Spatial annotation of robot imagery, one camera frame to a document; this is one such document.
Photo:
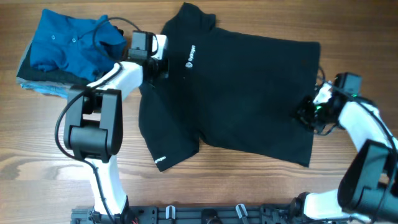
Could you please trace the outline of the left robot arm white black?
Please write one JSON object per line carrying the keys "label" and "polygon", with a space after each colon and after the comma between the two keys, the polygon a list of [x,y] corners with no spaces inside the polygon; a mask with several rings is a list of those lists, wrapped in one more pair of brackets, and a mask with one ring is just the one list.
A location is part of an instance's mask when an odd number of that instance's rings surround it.
{"label": "left robot arm white black", "polygon": [[121,185],[117,154],[123,141],[122,102],[145,81],[168,75],[166,35],[134,31],[127,60],[98,81],[70,88],[63,140],[71,157],[92,171],[92,207],[72,210],[71,223],[138,223]]}

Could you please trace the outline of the black polo shirt white logo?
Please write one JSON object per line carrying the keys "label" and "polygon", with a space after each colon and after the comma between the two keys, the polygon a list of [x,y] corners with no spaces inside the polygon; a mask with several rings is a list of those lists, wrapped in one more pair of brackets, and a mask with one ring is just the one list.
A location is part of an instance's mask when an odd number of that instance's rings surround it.
{"label": "black polo shirt white logo", "polygon": [[141,85],[139,107],[158,170],[194,156],[201,142],[309,165],[313,134],[294,113],[315,92],[318,42],[231,32],[190,3],[162,33],[169,75]]}

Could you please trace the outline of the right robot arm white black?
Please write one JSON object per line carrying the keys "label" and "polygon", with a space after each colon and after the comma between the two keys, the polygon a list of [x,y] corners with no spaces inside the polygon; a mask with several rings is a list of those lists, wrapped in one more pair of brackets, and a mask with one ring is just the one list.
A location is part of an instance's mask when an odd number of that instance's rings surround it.
{"label": "right robot arm white black", "polygon": [[297,211],[309,223],[397,222],[397,139],[377,106],[360,95],[361,83],[349,72],[323,80],[295,112],[313,134],[330,134],[327,125],[344,129],[358,152],[338,189],[303,196]]}

